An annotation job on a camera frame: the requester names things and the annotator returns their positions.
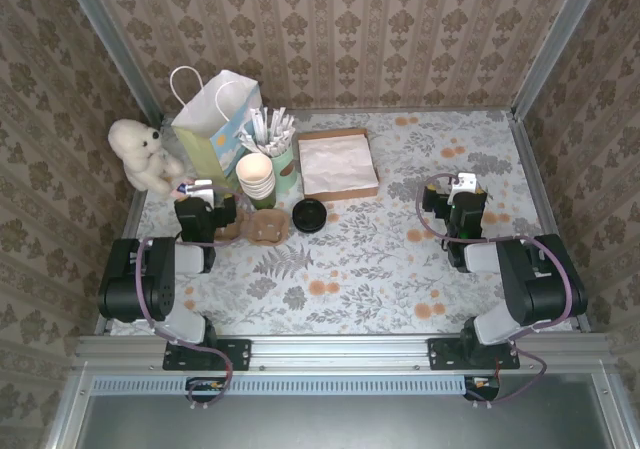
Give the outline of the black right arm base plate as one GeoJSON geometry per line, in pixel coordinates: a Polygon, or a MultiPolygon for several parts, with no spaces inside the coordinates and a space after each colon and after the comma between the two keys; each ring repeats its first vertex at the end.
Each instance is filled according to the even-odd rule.
{"type": "Polygon", "coordinates": [[[433,370],[519,369],[520,360],[508,343],[485,346],[464,343],[460,338],[427,340],[429,364],[433,370]]]}

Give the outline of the green cup holding straws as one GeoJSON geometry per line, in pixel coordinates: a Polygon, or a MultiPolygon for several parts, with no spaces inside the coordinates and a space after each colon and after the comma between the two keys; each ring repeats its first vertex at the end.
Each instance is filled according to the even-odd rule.
{"type": "Polygon", "coordinates": [[[275,188],[279,194],[289,191],[297,181],[297,170],[292,145],[279,156],[272,157],[272,168],[275,176],[275,188]]]}

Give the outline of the painted paper gift bag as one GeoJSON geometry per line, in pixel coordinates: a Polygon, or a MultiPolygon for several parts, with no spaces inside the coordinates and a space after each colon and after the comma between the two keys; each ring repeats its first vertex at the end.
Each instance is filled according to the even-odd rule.
{"type": "Polygon", "coordinates": [[[182,109],[171,127],[200,179],[238,190],[235,167],[247,152],[238,134],[254,133],[251,111],[263,107],[259,83],[229,70],[208,82],[195,77],[199,91],[190,100],[172,91],[182,109]]]}

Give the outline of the brown pulp cup carrier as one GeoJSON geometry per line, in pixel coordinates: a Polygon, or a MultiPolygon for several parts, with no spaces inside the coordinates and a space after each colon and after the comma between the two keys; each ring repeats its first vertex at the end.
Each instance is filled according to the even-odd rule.
{"type": "Polygon", "coordinates": [[[246,239],[256,246],[274,247],[284,243],[289,236],[290,216],[280,209],[261,209],[246,212],[238,209],[233,223],[218,228],[216,242],[246,239]]]}

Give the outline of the grey metal panel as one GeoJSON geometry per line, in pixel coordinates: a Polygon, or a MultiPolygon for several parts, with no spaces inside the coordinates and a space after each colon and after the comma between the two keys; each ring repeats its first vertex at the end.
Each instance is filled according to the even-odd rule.
{"type": "Polygon", "coordinates": [[[45,449],[640,449],[617,375],[547,374],[515,398],[463,395],[93,396],[69,379],[45,449]]]}

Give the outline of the green paper coffee cup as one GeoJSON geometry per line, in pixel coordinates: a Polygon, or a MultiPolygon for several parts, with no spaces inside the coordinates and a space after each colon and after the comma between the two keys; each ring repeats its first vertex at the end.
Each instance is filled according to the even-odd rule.
{"type": "Polygon", "coordinates": [[[267,179],[272,171],[271,159],[262,153],[247,154],[236,164],[236,174],[242,181],[260,182],[267,179]]]}

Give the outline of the aluminium frame post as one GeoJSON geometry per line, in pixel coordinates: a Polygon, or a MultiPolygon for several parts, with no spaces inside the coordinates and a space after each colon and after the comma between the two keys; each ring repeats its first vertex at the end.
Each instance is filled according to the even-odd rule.
{"type": "Polygon", "coordinates": [[[103,0],[77,1],[127,83],[138,106],[152,126],[160,127],[164,118],[163,110],[144,75],[142,64],[135,60],[106,3],[103,0]]]}
{"type": "Polygon", "coordinates": [[[592,0],[564,0],[512,104],[516,121],[531,109],[592,0]]]}

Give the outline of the black plastic cup lid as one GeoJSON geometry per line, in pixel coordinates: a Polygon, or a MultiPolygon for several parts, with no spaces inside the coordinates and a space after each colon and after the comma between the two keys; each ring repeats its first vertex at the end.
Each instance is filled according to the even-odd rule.
{"type": "Polygon", "coordinates": [[[327,209],[322,202],[305,198],[297,202],[292,210],[292,222],[302,233],[313,234],[326,224],[327,209]]]}

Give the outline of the stack of green paper cups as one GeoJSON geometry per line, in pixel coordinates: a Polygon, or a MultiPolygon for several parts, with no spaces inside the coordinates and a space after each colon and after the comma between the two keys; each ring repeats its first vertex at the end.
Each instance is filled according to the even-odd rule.
{"type": "Polygon", "coordinates": [[[239,179],[244,194],[250,199],[255,209],[273,209],[276,204],[276,181],[271,173],[262,181],[239,179]]]}

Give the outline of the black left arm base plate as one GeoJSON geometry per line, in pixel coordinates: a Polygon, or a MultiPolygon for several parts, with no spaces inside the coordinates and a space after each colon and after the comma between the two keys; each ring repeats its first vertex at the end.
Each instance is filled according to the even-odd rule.
{"type": "MultiPolygon", "coordinates": [[[[218,339],[216,349],[225,354],[234,371],[247,371],[251,360],[250,339],[218,339]]],[[[196,351],[167,343],[162,368],[165,371],[224,371],[225,362],[210,352],[196,351]]]]}

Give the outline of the white teddy bear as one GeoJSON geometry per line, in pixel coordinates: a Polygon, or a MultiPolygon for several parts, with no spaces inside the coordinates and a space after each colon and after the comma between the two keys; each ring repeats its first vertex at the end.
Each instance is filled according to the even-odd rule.
{"type": "Polygon", "coordinates": [[[184,175],[183,163],[164,148],[160,132],[144,123],[115,121],[108,142],[121,159],[126,178],[138,191],[168,196],[174,190],[173,183],[184,175]]]}

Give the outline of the aluminium front rail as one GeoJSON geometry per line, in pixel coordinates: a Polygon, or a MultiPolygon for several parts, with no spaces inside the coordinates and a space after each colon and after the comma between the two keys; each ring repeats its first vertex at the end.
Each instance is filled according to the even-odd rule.
{"type": "MultiPolygon", "coordinates": [[[[251,335],[247,374],[436,373],[428,341],[440,334],[361,336],[251,335]]],[[[516,342],[519,351],[544,360],[549,374],[613,371],[615,358],[597,333],[541,332],[516,342]]],[[[72,371],[93,374],[159,374],[165,342],[151,336],[87,336],[80,339],[72,371]]]]}

